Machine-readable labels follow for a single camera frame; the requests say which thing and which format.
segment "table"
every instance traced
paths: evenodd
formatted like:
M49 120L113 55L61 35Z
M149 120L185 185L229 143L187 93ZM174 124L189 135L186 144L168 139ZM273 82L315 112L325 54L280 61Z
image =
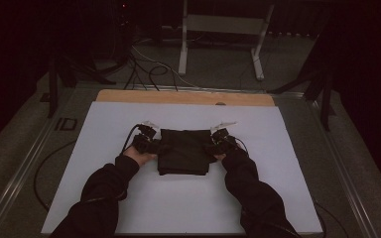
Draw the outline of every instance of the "table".
M215 106L217 102L226 106ZM321 232L290 138L271 96L103 90L88 112L43 233L55 229L79 200L88 176L113 161L130 128L139 123L137 119L144 118L162 128L189 130L215 126L221 119L237 121L229 128L230 134L245 141L252 159L262 165L258 167L261 179L282 195L287 216L296 230ZM262 154L255 150L257 147L262 148ZM122 212L116 233L243 234L240 205L226 191L224 175L223 167L215 163L204 177L160 177L156 161L148 163L131 180L128 198L120 202Z

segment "cable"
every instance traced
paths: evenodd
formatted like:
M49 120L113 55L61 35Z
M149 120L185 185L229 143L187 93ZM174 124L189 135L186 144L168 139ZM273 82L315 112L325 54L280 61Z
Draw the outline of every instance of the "cable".
M134 81L133 81L133 87L132 89L135 87L135 78L138 78L139 82L141 82L141 85L145 88L145 90L148 90L148 88L145 86L144 82L142 81L141 77L139 76L139 73L138 71L135 71L135 77L134 77Z
M134 79L132 80L132 88L131 88L131 90L135 89L135 78L137 78L137 76L134 76Z
M175 74L172 71L171 71L171 73L172 73L172 78L173 78L173 87L175 88L176 91L179 91L178 86L176 85Z
M323 232L322 238L326 238L326 235L327 235L326 224L324 223L323 218L320 216L320 214L318 213L317 210L316 210L316 212L317 212L317 218L319 219L320 225L322 227L322 232Z
M282 231L284 231L284 232L287 232L287 233L291 234L291 235L294 236L294 237L297 237L297 238L303 238L303 237L302 237L301 235L299 235L298 233L295 233L295 232L293 232L293 231L287 229L286 227L283 227L283 226L280 226L280 225L277 225L277 224L274 224L274 223L269 223L269 222L267 222L267 223L265 223L265 224L266 224L266 225L269 225L269 226L272 226L272 227L275 227L275 228L277 228L277 229L279 229L279 230L282 230Z
M338 225L342 228L342 231L344 232L345 236L347 238L349 238L348 232L345 230L345 227L342 225L342 223L330 211L328 211L326 208L324 208L322 205L320 205L315 199L314 199L314 204L316 206L318 206L319 208L321 208L323 211L325 211L327 214L329 214L330 217L332 217L333 220L335 220L336 223L338 223Z
M199 89L207 89L207 88L202 88L202 87L196 86L196 85L194 85L194 84L191 84L191 83L185 81L185 80L184 80L183 78L181 78L181 76L180 76L175 70L173 70L170 66L168 66L168 65L165 64L165 63L162 63L162 62L159 62L159 61L150 59L150 58L148 58L148 57L142 55L142 54L141 54L141 53L140 53L134 46L132 46L132 49L134 49L135 52L137 52L141 57L143 57L143 58L145 58L145 59L147 59L147 60L149 60L149 61L151 61L151 62L154 62L154 63L157 63L157 64L159 64L159 65L162 65L162 66L167 67L169 70L171 70L172 72L174 72L175 75L177 75L178 78L179 78L182 82L184 82L185 84L187 84L187 85L189 85L189 86L192 86L192 87L199 88Z
M154 87L156 87L156 89L158 91L160 91L160 89L158 88L157 84L155 83L155 81L153 80L153 75L164 75L168 72L168 69L171 69L170 66L166 65L166 64L163 64L163 65L160 65L160 66L155 66L153 67L152 69L150 69L149 71L147 71L146 69L144 69L140 64L137 63L138 60L141 60L141 61L149 61L149 62L155 62L153 60L147 60L147 59L136 59L135 56L131 55L130 56L130 60L135 64L137 65L139 68L141 68L143 71L147 72L148 73L148 77L149 77L149 80L150 82L154 85ZM158 68L163 68L165 71L163 72L160 72L160 73L154 73L154 70L158 69ZM176 91L179 91L178 90L178 87L176 85L176 79L175 79L175 75L172 73L172 79L173 79L173 85L176 89Z
M234 137L234 139L237 140L237 141L239 141L239 142L243 145L244 150L246 151L247 157L250 158L250 156L249 156L249 151L247 151L247 147L246 147L246 145L243 143L243 141L240 140L240 139L238 139L238 138L235 138L235 137Z
M128 81L125 83L125 86L123 87L123 90L126 90L126 88L128 87L128 85L129 85L129 83L131 82L131 80L132 79L134 79L135 80L135 78L133 78L133 76L134 76L134 74L135 74L135 72L136 72L136 64L134 64L133 66L132 66L132 72L131 72L131 75L129 75L129 79L128 79Z
M135 129L138 127L138 125L135 125L132 127L131 131L129 132L128 137L126 138L125 144L123 144L122 152L120 154L123 154L126 150L126 145L128 145L129 139L131 138L132 133L135 131Z
M74 141L71 141L59 148L57 148L56 150L52 151L50 154L48 154L43 160L42 162L39 164L39 166L37 167L36 169L36 173L34 174L34 180L33 180L33 189L34 189L34 194L36 196L36 199L39 201L39 203L42 205L42 207L46 210L46 211L49 211L49 207L43 202L43 200L40 198L39 196L39 192L37 191L37 177L39 176L39 171L40 169L42 168L42 166L45 164L45 162L51 157L53 156L55 153L59 152L60 150L72 145L73 143L75 143L76 140Z

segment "black cloth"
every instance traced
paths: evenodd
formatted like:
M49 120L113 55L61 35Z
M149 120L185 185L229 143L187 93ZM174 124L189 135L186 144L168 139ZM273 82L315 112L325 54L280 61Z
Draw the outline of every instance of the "black cloth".
M259 181L256 164L241 149L222 160L227 190L242 205L240 224L248 237L299 237L286 218L281 196L269 185Z
M255 163L243 151L229 153L222 164L227 170L225 185L242 204L241 225L248 237L297 237L280 195L258 180ZM118 219L117 199L126 197L128 181L138 169L135 161L120 156L116 167L109 164L95 172L82 191L81 202L70 209L51 237L113 237ZM92 201L99 197L111 199Z
M205 152L205 145L212 145L209 130L176 131L161 129L161 145L171 148L159 155L160 176L166 174L204 176L209 163L215 158Z
M113 237L117 226L118 200L126 198L129 180L139 170L129 157L116 158L116 166L107 164L86 182L81 200L75 204L51 238Z

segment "white board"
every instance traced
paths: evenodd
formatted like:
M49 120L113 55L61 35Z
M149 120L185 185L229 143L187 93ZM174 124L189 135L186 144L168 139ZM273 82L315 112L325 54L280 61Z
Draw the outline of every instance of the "white board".
M106 163L114 163L131 128L147 120L172 130L203 130L237 122L228 132L245 143L260 180L283 197L295 229L321 232L278 107L93 102L42 233L54 231L79 201L88 177ZM159 176L157 161L148 163L132 178L128 197L119 203L116 234L244 233L239 224L240 204L226 190L224 176L221 163L211 164L202 177Z

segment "black jacket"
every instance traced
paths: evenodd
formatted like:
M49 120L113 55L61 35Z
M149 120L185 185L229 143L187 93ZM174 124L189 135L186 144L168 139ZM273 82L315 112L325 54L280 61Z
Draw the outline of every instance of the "black jacket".
M241 225L248 237L299 237L286 218L280 195L259 181L255 163L236 150L222 161L225 184L242 204ZM70 210L51 237L113 237L118 219L118 200L126 197L129 180L139 166L119 156L116 166L107 164L86 182L81 200Z

